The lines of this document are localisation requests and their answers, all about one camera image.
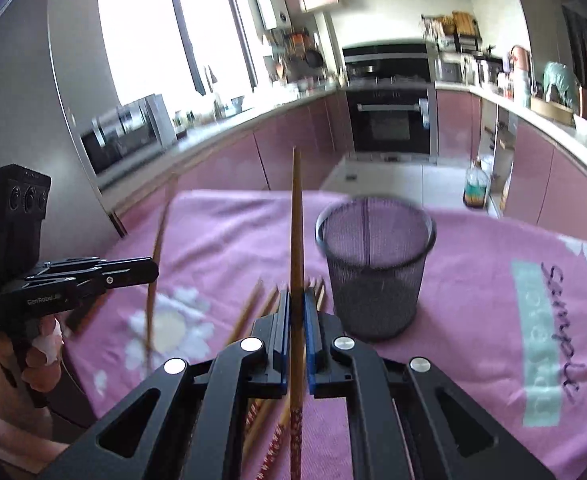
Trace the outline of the pink sleeved left forearm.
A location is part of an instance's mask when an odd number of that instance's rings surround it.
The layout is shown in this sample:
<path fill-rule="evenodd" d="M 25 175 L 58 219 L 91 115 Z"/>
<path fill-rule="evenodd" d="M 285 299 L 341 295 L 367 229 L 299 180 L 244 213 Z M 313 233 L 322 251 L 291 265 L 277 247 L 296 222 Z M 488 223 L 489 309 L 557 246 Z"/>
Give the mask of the pink sleeved left forearm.
<path fill-rule="evenodd" d="M 35 476 L 61 455 L 69 445 L 45 439 L 0 418 L 0 463 L 10 472 Z"/>

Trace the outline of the left hand with bandaged finger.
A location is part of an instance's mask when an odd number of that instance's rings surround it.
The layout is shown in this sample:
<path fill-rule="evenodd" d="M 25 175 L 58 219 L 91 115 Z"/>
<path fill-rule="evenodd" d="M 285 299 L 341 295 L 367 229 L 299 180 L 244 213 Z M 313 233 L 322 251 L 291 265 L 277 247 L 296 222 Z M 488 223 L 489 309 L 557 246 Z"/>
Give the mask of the left hand with bandaged finger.
<path fill-rule="evenodd" d="M 55 316 L 48 315 L 39 320 L 38 329 L 38 335 L 25 353 L 25 368 L 19 370 L 19 376 L 11 368 L 12 342 L 0 330 L 0 379 L 13 390 L 18 388 L 18 379 L 21 379 L 34 391 L 48 393 L 61 378 L 63 338 L 60 323 Z"/>

